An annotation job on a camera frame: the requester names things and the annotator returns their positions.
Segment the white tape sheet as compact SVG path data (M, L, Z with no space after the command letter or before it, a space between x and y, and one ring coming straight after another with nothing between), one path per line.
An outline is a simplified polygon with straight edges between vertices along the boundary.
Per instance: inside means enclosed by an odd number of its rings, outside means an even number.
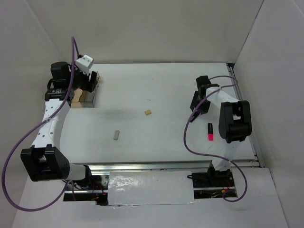
M111 172L108 204L111 206L182 205L194 200L190 171Z

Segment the pink highlighter black cap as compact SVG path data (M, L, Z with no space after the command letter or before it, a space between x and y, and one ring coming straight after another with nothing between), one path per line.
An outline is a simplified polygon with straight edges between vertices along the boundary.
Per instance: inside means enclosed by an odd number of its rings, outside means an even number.
M213 134L213 124L208 123L208 140L213 141L214 140L214 134Z

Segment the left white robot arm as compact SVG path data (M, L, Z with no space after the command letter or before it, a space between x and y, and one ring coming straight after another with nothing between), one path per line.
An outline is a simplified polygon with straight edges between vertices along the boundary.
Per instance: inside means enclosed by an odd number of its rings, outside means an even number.
M77 89L94 91L97 73L90 71L94 60L82 56L71 66L67 62L51 65L52 78L45 93L45 124L28 149L21 151L21 160L32 181L73 180L87 190L94 178L87 165L71 164L60 150L60 139L65 118Z

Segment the beige rectangular eraser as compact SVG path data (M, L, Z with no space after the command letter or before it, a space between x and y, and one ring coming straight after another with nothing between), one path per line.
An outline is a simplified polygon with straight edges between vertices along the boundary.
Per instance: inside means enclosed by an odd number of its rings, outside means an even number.
M117 141L118 138L119 138L119 134L120 134L120 131L119 130L115 130L113 139Z

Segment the black purple usb stick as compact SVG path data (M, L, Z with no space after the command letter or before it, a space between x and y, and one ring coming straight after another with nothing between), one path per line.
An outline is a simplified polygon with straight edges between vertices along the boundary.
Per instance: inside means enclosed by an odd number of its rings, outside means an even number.
M200 112L195 112L190 118L190 123L192 123L198 116L200 116Z

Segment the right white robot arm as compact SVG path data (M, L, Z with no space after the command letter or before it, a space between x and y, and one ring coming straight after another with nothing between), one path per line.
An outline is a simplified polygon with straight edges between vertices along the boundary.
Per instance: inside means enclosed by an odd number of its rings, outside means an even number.
M250 104L245 100L233 98L223 88L213 84L208 76L196 78L195 91L190 109L192 114L189 123L202 114L207 114L211 104L219 109L218 132L222 139L219 155L213 157L205 178L212 186L218 186L229 179L231 161L236 151L251 133Z

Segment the clear plastic organizer box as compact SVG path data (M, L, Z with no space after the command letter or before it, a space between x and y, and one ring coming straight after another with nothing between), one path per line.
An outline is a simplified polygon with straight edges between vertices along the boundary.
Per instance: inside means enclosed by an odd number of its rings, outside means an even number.
M94 108L95 107L95 102L96 102L96 98L97 98L97 91L98 91L98 87L99 87L99 84L101 82L101 77L99 75L99 72L97 71L97 76L98 76L98 84L95 88L95 90L93 92L87 92L86 91L86 99L85 101L82 103L82 108Z

